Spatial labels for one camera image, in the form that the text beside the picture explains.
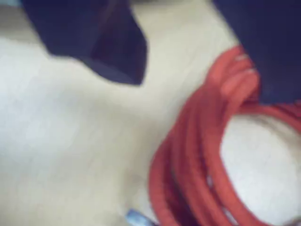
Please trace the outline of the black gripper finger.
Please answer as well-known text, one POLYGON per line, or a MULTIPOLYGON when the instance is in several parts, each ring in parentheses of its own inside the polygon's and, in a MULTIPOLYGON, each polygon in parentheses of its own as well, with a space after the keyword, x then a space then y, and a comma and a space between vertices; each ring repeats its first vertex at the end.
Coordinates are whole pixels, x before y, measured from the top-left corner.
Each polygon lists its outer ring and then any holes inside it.
POLYGON ((301 2, 215 0, 258 70, 260 101, 293 103, 301 98, 301 2))
POLYGON ((72 57, 98 75, 140 85, 147 43, 127 0, 24 0, 23 9, 49 53, 72 57))

